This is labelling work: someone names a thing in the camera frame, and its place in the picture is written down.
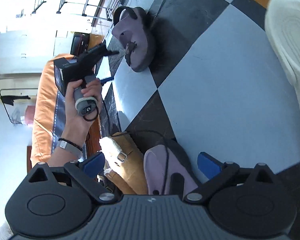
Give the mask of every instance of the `white sneaker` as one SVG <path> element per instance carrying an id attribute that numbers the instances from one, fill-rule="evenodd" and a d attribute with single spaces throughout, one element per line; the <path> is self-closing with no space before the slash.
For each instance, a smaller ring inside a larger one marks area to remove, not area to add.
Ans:
<path id="1" fill-rule="evenodd" d="M 300 107 L 300 0 L 270 0 L 265 30 Z"/>

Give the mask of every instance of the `blue pad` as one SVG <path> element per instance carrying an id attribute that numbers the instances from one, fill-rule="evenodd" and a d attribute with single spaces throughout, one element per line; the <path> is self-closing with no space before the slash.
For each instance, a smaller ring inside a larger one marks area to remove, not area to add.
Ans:
<path id="1" fill-rule="evenodd" d="M 103 171 L 105 161 L 105 156 L 102 152 L 99 152 L 97 155 L 94 155 L 81 163 L 82 170 L 89 178 L 94 179 L 101 171 Z"/>
<path id="2" fill-rule="evenodd" d="M 212 179 L 221 172 L 223 163 L 211 157 L 205 152 L 201 152 L 197 159 L 198 169 L 208 178 Z"/>

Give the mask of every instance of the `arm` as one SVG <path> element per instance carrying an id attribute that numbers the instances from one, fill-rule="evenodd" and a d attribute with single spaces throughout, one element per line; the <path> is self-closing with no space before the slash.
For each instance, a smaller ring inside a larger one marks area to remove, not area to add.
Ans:
<path id="1" fill-rule="evenodd" d="M 85 143 L 87 134 L 92 122 L 85 121 L 82 116 L 77 114 L 74 102 L 74 90 L 79 87 L 82 80 L 70 82 L 66 89 L 65 105 L 66 105 L 66 125 L 65 129 L 61 135 L 62 138 L 67 139 L 80 147 Z M 89 84 L 87 88 L 82 89 L 82 94 L 84 97 L 95 97 L 98 100 L 99 112 L 102 109 L 102 97 L 101 97 L 102 86 L 99 79 L 96 79 Z M 88 119 L 93 119 L 97 111 L 87 115 Z M 50 167 L 60 167 L 69 161 L 77 160 L 78 158 L 71 152 L 68 152 L 60 147 L 56 147 L 50 159 L 47 161 Z"/>

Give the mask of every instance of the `wrist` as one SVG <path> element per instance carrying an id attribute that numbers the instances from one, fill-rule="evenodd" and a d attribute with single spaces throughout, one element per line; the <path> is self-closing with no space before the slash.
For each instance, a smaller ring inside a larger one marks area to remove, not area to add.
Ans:
<path id="1" fill-rule="evenodd" d="M 88 132 L 78 131 L 77 127 L 71 128 L 66 125 L 61 137 L 82 147 L 86 141 L 87 134 Z"/>

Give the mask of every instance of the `hand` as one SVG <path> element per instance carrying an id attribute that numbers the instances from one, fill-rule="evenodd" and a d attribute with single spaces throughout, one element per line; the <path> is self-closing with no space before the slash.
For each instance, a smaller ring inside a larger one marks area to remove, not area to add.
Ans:
<path id="1" fill-rule="evenodd" d="M 72 141 L 80 147 L 85 143 L 89 128 L 93 124 L 92 122 L 85 121 L 82 116 L 78 115 L 75 109 L 74 90 L 82 84 L 82 80 L 69 82 L 66 90 L 66 126 L 62 133 L 62 138 Z M 84 97 L 95 97 L 98 101 L 97 107 L 99 112 L 102 109 L 102 86 L 100 79 L 96 79 L 87 84 L 85 89 L 81 90 Z M 87 119 L 93 119 L 96 117 L 97 111 L 93 111 L 86 115 Z"/>

